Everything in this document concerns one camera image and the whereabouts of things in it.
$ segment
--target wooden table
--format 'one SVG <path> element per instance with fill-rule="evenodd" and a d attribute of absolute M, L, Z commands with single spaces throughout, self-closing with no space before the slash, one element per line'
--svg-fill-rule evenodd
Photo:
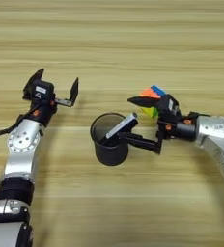
<path fill-rule="evenodd" d="M 105 167 L 91 122 L 155 84 L 189 110 L 224 115 L 224 0 L 0 1 L 0 129 L 29 108 L 22 89 L 45 68 L 59 97 L 80 78 L 72 109 L 46 131 L 32 207 L 37 247 L 224 247 L 224 179 L 201 150 L 166 141 Z M 0 173 L 8 151 L 0 137 Z"/>

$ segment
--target orange piece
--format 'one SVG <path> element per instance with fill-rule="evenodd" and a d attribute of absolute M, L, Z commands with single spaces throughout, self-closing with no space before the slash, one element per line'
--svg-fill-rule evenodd
<path fill-rule="evenodd" d="M 160 96 L 154 92 L 151 88 L 144 90 L 140 96 L 149 96 L 149 97 L 154 97 L 154 98 L 160 98 Z"/>
<path fill-rule="evenodd" d="M 40 110 L 36 110 L 33 112 L 33 116 L 37 117 L 40 114 Z"/>
<path fill-rule="evenodd" d="M 172 129 L 172 126 L 171 126 L 170 124 L 167 124 L 167 125 L 165 126 L 165 128 L 166 128 L 166 130 L 171 130 L 171 129 Z"/>
<path fill-rule="evenodd" d="M 184 123 L 185 124 L 192 124 L 192 121 L 191 120 L 184 120 Z"/>

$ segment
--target black cable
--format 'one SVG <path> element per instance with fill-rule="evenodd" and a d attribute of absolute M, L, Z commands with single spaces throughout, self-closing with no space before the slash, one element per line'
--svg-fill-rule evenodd
<path fill-rule="evenodd" d="M 4 135 L 4 134 L 9 134 L 11 133 L 16 127 L 18 127 L 18 125 L 21 123 L 21 121 L 23 119 L 25 119 L 28 115 L 32 114 L 34 111 L 36 111 L 40 106 L 37 105 L 35 106 L 34 108 L 32 108 L 30 111 L 28 111 L 27 113 L 25 113 L 24 115 L 20 116 L 17 121 L 10 127 L 8 128 L 5 128 L 5 129 L 2 129 L 0 130 L 0 136 L 1 135 Z"/>

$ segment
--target black cup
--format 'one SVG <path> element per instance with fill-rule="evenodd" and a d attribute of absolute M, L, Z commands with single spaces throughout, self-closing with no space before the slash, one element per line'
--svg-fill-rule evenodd
<path fill-rule="evenodd" d="M 113 127 L 125 117 L 118 113 L 105 113 L 96 118 L 91 126 L 91 137 L 95 144 L 96 156 L 100 163 L 107 166 L 116 166 L 123 163 L 128 155 L 128 144 L 122 139 L 113 143 L 101 144 L 100 141 Z"/>

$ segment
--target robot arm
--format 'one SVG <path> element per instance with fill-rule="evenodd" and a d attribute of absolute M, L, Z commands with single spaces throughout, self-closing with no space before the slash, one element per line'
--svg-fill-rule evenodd
<path fill-rule="evenodd" d="M 196 128 L 196 145 L 214 159 L 224 176 L 224 117 L 201 116 Z"/>
<path fill-rule="evenodd" d="M 179 103 L 171 95 L 165 94 L 156 86 L 153 88 L 155 91 L 154 94 L 151 93 L 152 96 L 136 96 L 128 101 L 140 107 L 148 109 L 152 107 L 156 111 L 157 140 L 148 140 L 132 133 L 118 133 L 118 136 L 137 148 L 152 150 L 158 154 L 161 152 L 164 139 L 180 138 L 191 141 L 197 147 L 204 149 L 216 161 L 224 175 L 224 117 L 195 112 L 184 116 Z"/>
<path fill-rule="evenodd" d="M 42 74 L 43 69 L 37 71 L 26 84 L 23 98 L 31 101 L 31 109 L 19 116 L 8 138 L 9 158 L 0 178 L 0 247 L 32 245 L 30 205 L 44 130 L 57 104 L 71 107 L 78 95 L 78 79 L 72 85 L 70 99 L 59 99 L 53 84 L 42 81 Z"/>

